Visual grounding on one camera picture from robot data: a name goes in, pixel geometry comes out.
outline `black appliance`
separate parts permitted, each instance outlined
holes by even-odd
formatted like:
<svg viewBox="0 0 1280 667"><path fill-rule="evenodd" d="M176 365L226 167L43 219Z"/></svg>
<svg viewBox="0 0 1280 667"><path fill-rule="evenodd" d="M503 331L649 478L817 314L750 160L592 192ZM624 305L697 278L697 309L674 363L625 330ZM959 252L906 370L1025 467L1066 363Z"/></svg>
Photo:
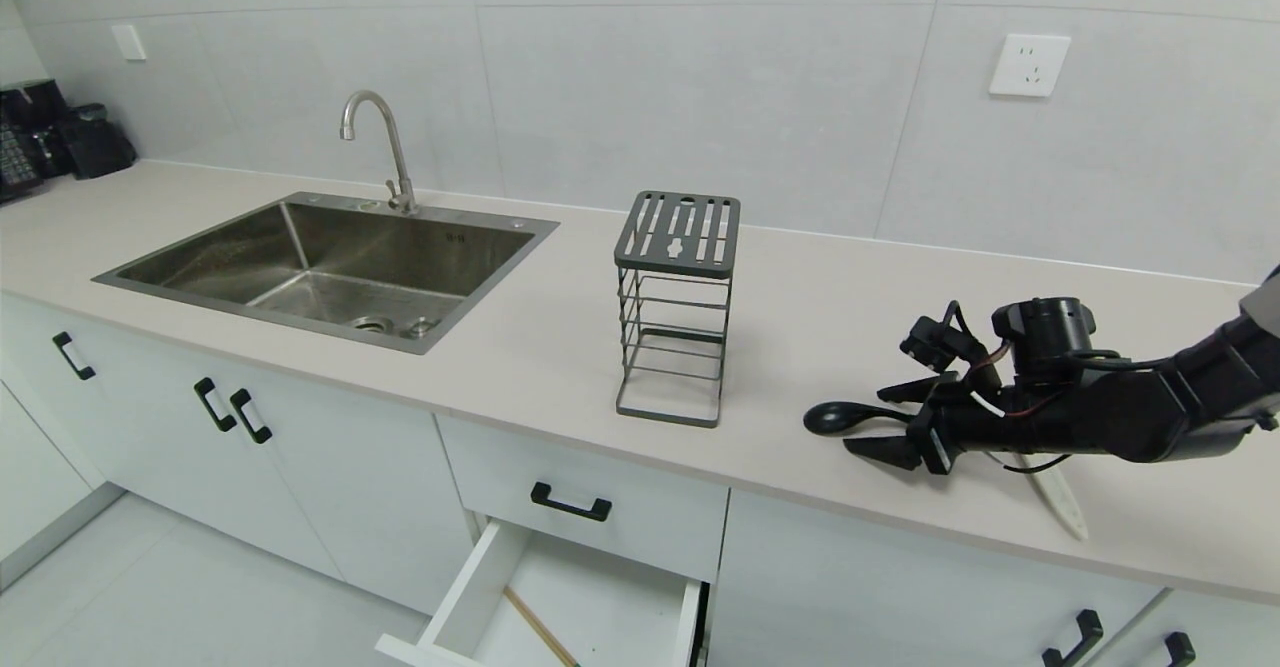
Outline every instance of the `black appliance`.
<svg viewBox="0 0 1280 667"><path fill-rule="evenodd" d="M29 79L0 87L0 123L10 133L5 140L5 163L24 161L27 169L42 179L72 172L70 154L58 131L58 123L67 114L67 101L54 79ZM26 174L27 170L13 166L10 172Z"/></svg>
<svg viewBox="0 0 1280 667"><path fill-rule="evenodd" d="M58 123L58 133L70 155L76 179L108 175L138 160L133 143L119 125L106 119L106 108L99 102L70 108Z"/></svg>
<svg viewBox="0 0 1280 667"><path fill-rule="evenodd" d="M22 197L28 189L45 182L40 175L36 155L29 138L0 120L0 202Z"/></svg>

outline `black handle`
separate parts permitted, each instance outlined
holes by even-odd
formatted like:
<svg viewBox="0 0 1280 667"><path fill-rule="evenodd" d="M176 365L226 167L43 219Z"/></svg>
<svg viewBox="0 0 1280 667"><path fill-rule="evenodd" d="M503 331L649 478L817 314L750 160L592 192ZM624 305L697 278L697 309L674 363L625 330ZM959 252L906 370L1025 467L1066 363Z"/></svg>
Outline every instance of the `black handle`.
<svg viewBox="0 0 1280 667"><path fill-rule="evenodd" d="M250 399L252 399L252 397L250 397L248 390L241 388L236 394L232 396L230 402L232 407L236 408L236 415L239 416L241 421L244 425L244 429L248 430L248 437L253 438L255 443L262 444L264 442L271 439L271 429L266 425L262 425L255 430L253 425L248 422L248 417L244 416L244 406L248 403Z"/></svg>
<svg viewBox="0 0 1280 667"><path fill-rule="evenodd" d="M529 493L529 499L532 499L534 504L541 504L543 507L550 507L553 510L568 512L570 515L577 515L579 517L586 517L588 520L594 520L596 522L608 520L609 511L613 510L612 502L600 498L595 498L595 504L593 504L590 510L582 510L580 507L572 507L572 504L556 502L552 499L552 485L547 483L534 483L534 492Z"/></svg>
<svg viewBox="0 0 1280 667"><path fill-rule="evenodd" d="M1061 652L1053 648L1046 649L1041 654L1044 667L1075 667L1084 659L1084 654L1088 654L1102 640L1102 622L1098 620L1097 612L1082 611L1075 616L1075 623L1080 626L1080 643L1071 648L1065 658Z"/></svg>
<svg viewBox="0 0 1280 667"><path fill-rule="evenodd" d="M873 417L910 424L915 415L860 402L823 402L804 414L804 429L820 437L850 437L864 421Z"/></svg>
<svg viewBox="0 0 1280 667"><path fill-rule="evenodd" d="M1187 667L1196 662L1196 648L1187 632L1170 632L1165 638L1165 647L1169 648L1169 667Z"/></svg>
<svg viewBox="0 0 1280 667"><path fill-rule="evenodd" d="M72 356L67 352L67 346L69 343L72 343L72 335L69 335L67 333L58 333L58 334L54 335L54 344L58 347L58 351L63 353L63 360L67 360L68 365L72 366L72 371L76 373L76 375L82 382L92 379L92 376L96 375L97 373L93 371L93 367L88 367L88 366L86 366L86 367L77 367L76 366L76 362L72 361Z"/></svg>
<svg viewBox="0 0 1280 667"><path fill-rule="evenodd" d="M206 376L196 383L196 397L198 397L200 403L205 406L205 412L209 412L209 417L214 421L214 426L216 426L219 431L225 433L236 426L236 417L232 417L230 415L219 417L218 412L214 412L214 406L209 403L209 393L214 392L214 380Z"/></svg>

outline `wooden stick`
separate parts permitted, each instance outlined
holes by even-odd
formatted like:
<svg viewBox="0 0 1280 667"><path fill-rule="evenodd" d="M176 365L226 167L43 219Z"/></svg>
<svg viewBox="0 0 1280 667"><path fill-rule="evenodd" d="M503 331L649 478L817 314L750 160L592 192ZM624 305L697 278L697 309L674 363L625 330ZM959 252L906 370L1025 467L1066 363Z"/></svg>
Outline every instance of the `wooden stick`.
<svg viewBox="0 0 1280 667"><path fill-rule="evenodd" d="M516 607L516 612L520 612L520 616L525 617L525 621L529 622L529 626L532 627L535 632L538 632L538 636L543 638L543 641L556 654L556 657L559 658L563 667L581 667L580 663L577 663L577 659L573 659L573 655L564 649L564 645L556 639L556 635L547 629L547 625L543 625L543 621L539 620L538 615L535 615L534 611L525 604L525 600L520 599L515 590L509 586L502 588L502 594L507 595L511 604Z"/></svg>

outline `open drawer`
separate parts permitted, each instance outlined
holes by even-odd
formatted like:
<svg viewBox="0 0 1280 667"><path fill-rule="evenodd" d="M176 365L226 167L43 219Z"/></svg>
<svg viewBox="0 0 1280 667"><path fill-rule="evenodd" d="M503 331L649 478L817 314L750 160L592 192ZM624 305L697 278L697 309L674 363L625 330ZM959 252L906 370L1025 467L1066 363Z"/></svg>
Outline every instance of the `open drawer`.
<svg viewBox="0 0 1280 667"><path fill-rule="evenodd" d="M582 667L690 667L701 583L493 520L416 645L378 649L412 667L561 667L516 611L522 599Z"/></svg>

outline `metal rack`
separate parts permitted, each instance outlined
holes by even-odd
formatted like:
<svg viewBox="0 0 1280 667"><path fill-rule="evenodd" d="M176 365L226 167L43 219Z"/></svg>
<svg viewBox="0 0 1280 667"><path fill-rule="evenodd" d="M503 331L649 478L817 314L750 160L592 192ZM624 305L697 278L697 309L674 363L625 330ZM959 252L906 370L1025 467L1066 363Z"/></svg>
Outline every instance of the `metal rack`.
<svg viewBox="0 0 1280 667"><path fill-rule="evenodd" d="M618 237L620 415L719 421L740 202L641 192Z"/></svg>

